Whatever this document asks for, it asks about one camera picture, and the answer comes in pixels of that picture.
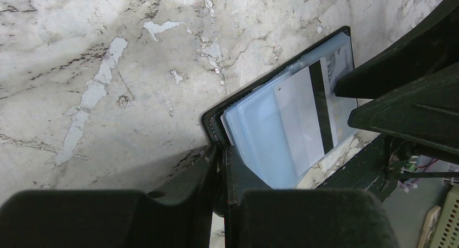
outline beige plastic basket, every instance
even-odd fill
[[[459,248],[459,187],[448,192],[430,248]]]

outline white marble countertop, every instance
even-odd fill
[[[154,189],[207,144],[199,117],[216,102],[344,25],[359,66],[440,2],[0,0],[0,202],[24,189]],[[298,187],[373,137],[359,133]]]

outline hole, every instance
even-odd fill
[[[151,191],[150,193],[147,194],[147,196],[151,198],[162,198],[165,195],[166,194],[163,191],[159,191],[159,190]]]

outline black stripe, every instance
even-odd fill
[[[311,74],[312,92],[314,93],[314,102],[316,103],[322,144],[326,154],[333,149],[333,137],[331,135],[329,109],[327,107],[320,60],[309,66],[309,73]]]

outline red wire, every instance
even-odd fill
[[[425,167],[428,167],[428,166],[430,166],[430,165],[432,165],[432,164],[436,163],[437,161],[438,161],[438,159],[435,159],[435,160],[433,160],[433,161],[429,162],[429,164],[427,164],[427,165],[423,165],[423,166],[418,166],[417,168],[425,168]]]

